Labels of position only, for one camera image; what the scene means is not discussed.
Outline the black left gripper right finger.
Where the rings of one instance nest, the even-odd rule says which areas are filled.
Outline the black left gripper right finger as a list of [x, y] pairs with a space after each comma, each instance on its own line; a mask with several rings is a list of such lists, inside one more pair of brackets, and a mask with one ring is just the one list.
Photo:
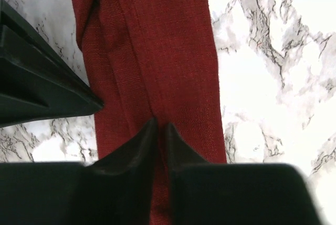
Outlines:
[[287, 164], [213, 164], [166, 127], [173, 224], [320, 224], [296, 169]]

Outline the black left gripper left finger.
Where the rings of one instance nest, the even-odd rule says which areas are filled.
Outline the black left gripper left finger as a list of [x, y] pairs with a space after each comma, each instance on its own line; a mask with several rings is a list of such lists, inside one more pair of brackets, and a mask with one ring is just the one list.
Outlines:
[[90, 166], [1, 163], [1, 224], [148, 224], [158, 123]]

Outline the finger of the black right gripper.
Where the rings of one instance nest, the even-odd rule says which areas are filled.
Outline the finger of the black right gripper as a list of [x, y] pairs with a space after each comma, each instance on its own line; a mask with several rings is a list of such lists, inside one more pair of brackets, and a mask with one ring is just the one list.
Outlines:
[[1, 127], [92, 115], [103, 101], [1, 0]]

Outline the dark red cloth napkin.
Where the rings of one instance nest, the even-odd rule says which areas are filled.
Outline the dark red cloth napkin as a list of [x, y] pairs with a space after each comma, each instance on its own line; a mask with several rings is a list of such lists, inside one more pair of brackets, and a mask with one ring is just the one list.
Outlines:
[[72, 0], [88, 80], [104, 101], [98, 156], [153, 116], [211, 162], [226, 162], [208, 0]]

